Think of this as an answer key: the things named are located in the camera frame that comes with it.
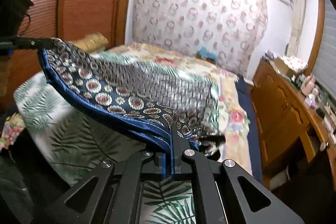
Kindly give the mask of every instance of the cardboard box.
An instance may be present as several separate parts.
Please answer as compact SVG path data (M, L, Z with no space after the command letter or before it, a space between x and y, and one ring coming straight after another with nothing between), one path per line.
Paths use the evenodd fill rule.
M282 75L286 75L289 78L292 78L293 75L295 75L296 78L299 74L290 69L280 58L274 60L274 65Z

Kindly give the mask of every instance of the triangular cutout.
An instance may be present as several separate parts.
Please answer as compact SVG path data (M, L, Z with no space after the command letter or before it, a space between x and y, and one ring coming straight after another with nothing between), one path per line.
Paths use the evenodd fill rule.
M88 181L77 193L75 193L70 199L68 199L65 205L71 209L74 209L78 213L85 212L87 203L98 183L99 178L94 177Z
M271 205L271 201L244 176L238 176L238 182L253 213Z

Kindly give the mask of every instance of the bottle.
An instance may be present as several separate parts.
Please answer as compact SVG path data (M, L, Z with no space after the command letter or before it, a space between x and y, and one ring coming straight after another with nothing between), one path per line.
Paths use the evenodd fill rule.
M315 86L315 77L313 75L309 75L307 76L307 78L305 79L305 81L302 83L302 86L301 86L301 92L305 95L305 96L308 96L314 86Z

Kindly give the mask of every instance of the bed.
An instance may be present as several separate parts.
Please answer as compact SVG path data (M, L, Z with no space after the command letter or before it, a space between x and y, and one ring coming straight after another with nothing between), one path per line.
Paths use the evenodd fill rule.
M218 83L219 128L226 136L226 143L218 147L218 160L231 158L262 182L256 119L242 76L203 60L137 42L97 55L109 53L179 68ZM122 161L145 147L74 109L46 83L42 72L23 83L14 99L41 154L69 185L102 160ZM190 182L174 182L170 178L146 182L142 203L140 223L194 221Z

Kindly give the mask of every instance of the wooden cabinet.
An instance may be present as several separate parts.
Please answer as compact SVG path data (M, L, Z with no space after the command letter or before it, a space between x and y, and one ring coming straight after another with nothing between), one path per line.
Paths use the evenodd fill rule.
M251 98L259 127L262 163L266 167L304 134L309 119L285 80L261 61L254 77Z

